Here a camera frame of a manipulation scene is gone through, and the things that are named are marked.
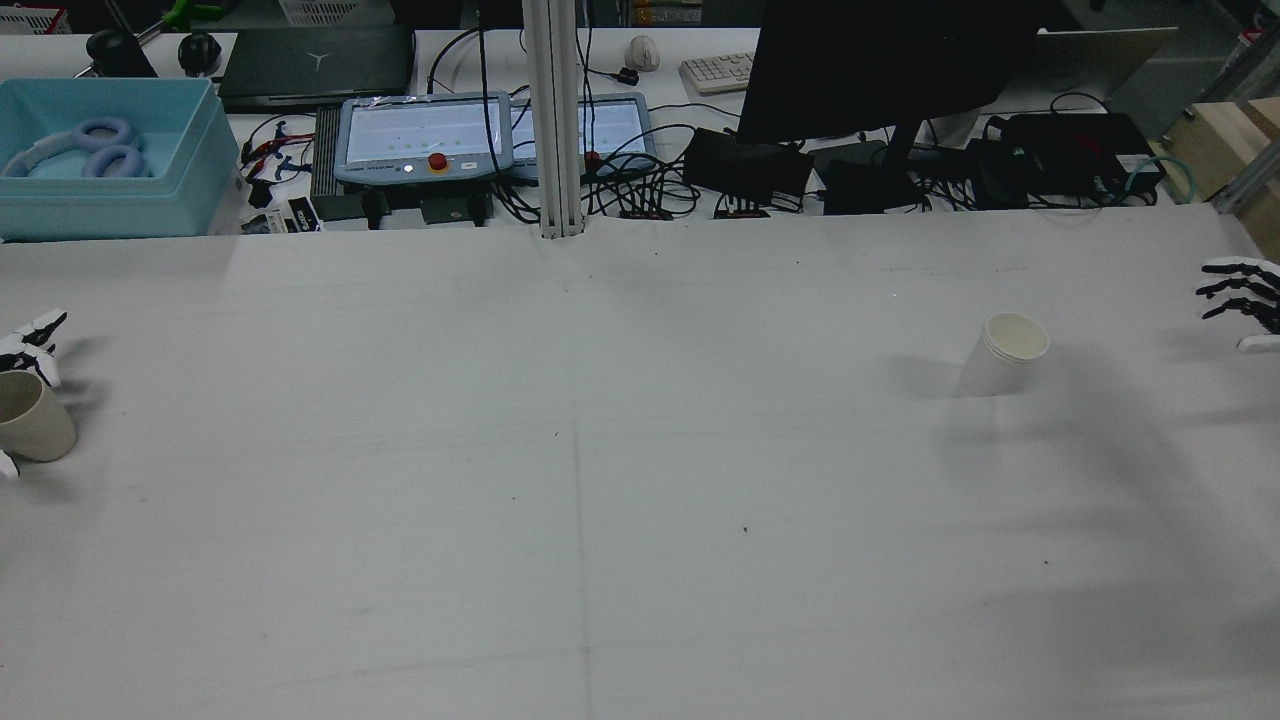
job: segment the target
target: desk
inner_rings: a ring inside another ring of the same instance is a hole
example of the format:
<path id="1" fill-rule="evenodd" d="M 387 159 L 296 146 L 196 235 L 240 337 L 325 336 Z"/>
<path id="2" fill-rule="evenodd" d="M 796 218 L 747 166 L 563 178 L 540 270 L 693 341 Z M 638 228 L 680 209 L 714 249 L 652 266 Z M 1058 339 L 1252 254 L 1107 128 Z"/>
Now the desk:
<path id="1" fill-rule="evenodd" d="M 1204 205 L 0 246 L 81 442 L 5 717 L 1272 720 L 1280 364 Z M 989 313 L 1053 347 L 954 396 Z"/>

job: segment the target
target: keyboard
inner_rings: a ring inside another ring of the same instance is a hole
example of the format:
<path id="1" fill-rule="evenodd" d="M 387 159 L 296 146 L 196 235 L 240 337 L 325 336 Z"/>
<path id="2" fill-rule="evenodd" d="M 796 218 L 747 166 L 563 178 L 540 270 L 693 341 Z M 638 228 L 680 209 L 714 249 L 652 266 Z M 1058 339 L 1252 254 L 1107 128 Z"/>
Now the keyboard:
<path id="1" fill-rule="evenodd" d="M 754 60 L 755 53 L 695 58 L 680 64 L 680 74 L 689 79 L 699 95 L 733 92 L 746 90 Z"/>

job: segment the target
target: paper cup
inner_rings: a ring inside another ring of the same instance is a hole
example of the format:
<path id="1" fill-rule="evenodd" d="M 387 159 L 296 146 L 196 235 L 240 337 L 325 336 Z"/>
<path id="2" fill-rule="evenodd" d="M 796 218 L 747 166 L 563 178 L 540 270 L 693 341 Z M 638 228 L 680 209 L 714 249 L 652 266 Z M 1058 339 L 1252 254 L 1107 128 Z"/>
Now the paper cup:
<path id="1" fill-rule="evenodd" d="M 978 396 L 1018 392 L 1028 365 L 1047 350 L 1048 333 L 1036 320 L 1018 313 L 992 315 L 960 372 L 960 387 Z"/>
<path id="2" fill-rule="evenodd" d="M 76 446 L 76 425 L 52 388 L 23 370 L 0 373 L 0 450 L 49 462 Z"/>

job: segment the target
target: black monitor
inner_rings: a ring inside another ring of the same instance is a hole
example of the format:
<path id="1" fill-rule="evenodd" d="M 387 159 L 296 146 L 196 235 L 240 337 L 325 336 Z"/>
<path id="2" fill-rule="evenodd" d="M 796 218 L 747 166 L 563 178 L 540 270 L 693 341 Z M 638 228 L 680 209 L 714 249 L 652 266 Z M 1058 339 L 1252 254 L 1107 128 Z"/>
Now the black monitor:
<path id="1" fill-rule="evenodd" d="M 884 168 L 904 168 L 924 120 L 1000 95 L 1046 17 L 1044 0 L 769 0 L 740 142 L 895 126 Z"/>

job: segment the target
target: black laptop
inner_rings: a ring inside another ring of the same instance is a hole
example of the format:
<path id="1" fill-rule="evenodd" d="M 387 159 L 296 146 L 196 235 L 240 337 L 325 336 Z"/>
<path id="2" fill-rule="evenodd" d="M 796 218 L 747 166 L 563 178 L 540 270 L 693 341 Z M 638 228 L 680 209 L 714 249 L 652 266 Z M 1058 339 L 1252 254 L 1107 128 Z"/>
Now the black laptop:
<path id="1" fill-rule="evenodd" d="M 413 31 L 401 26 L 246 29 L 219 96 L 230 113 L 315 110 L 404 95 L 412 72 Z"/>

